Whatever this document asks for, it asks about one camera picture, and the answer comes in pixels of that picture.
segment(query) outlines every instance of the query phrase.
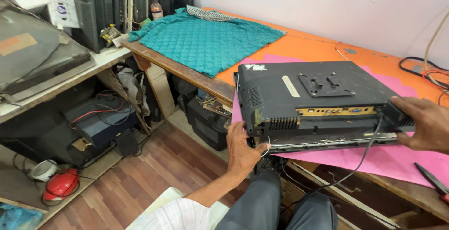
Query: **paper poster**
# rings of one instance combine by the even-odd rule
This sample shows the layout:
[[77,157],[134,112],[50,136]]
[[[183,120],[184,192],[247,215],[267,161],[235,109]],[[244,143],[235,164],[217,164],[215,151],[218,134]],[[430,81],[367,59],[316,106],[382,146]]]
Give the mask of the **paper poster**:
[[75,0],[50,0],[48,13],[53,25],[79,28]]

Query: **orange sticker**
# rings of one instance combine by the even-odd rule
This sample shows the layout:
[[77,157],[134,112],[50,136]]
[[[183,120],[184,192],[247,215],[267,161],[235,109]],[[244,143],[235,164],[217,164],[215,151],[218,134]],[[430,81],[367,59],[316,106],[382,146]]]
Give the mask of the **orange sticker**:
[[0,55],[6,56],[34,44],[37,44],[37,41],[29,33],[14,36],[0,41]]

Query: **white shirt sleeve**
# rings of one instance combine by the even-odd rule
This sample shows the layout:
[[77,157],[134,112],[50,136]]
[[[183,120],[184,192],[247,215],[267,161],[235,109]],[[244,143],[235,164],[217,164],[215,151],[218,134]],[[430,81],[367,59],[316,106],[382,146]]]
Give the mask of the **white shirt sleeve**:
[[205,230],[210,207],[188,198],[171,201],[145,217],[138,217],[126,230]]

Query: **grey trousers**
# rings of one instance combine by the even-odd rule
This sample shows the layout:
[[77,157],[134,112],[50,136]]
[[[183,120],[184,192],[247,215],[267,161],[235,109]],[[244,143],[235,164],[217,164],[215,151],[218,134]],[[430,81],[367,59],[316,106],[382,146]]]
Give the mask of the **grey trousers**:
[[[276,230],[281,210],[281,181],[264,169],[218,223],[216,230]],[[329,199],[314,193],[296,204],[286,230],[337,230],[338,218]]]

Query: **white wall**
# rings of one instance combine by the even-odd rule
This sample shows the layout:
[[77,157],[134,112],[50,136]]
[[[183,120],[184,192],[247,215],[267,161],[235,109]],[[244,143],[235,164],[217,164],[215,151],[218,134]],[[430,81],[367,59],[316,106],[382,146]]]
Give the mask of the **white wall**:
[[[449,0],[194,0],[212,7],[364,48],[424,57]],[[449,68],[449,20],[429,60]]]

